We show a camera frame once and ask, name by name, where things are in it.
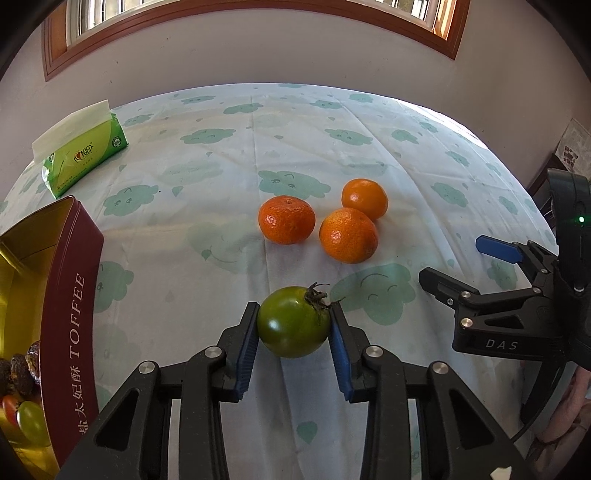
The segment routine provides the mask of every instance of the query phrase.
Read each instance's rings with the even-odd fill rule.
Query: orange
[[[378,230],[367,215],[353,208],[332,212],[320,225],[320,243],[332,258],[360,263],[378,247]]]
[[[291,245],[310,236],[316,215],[305,201],[281,195],[262,204],[258,220],[265,237],[276,244]]]
[[[351,180],[343,187],[340,201],[343,207],[356,208],[372,221],[376,221],[388,210],[386,192],[373,180]]]

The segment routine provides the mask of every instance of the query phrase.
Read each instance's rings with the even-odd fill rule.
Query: green tissue package
[[[71,113],[32,144],[35,163],[57,199],[90,170],[127,146],[108,100]]]

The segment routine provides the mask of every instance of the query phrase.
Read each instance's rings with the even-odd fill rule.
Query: tissue brand logo
[[[82,150],[77,151],[74,155],[74,161],[79,162],[90,153],[92,153],[92,144],[88,145],[88,147],[84,147]]]

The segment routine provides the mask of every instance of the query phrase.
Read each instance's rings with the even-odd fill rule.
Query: white wall
[[[472,0],[455,61],[400,35],[328,15],[220,12],[147,28],[44,82],[38,29],[0,81],[0,198],[31,142],[68,113],[187,87],[315,83],[397,97],[470,128],[521,183],[571,117],[591,125],[591,83],[525,0]]]

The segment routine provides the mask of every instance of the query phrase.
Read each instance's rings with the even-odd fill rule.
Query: cherry tomato
[[[35,402],[27,400],[18,406],[17,421],[21,432],[31,443],[39,447],[51,445],[43,409]]]
[[[259,337],[278,356],[298,358],[316,350],[329,334],[330,317],[322,303],[326,293],[314,288],[285,287],[261,304],[256,325]]]
[[[7,420],[18,428],[17,410],[19,405],[18,399],[14,395],[4,395],[2,398],[2,409]]]

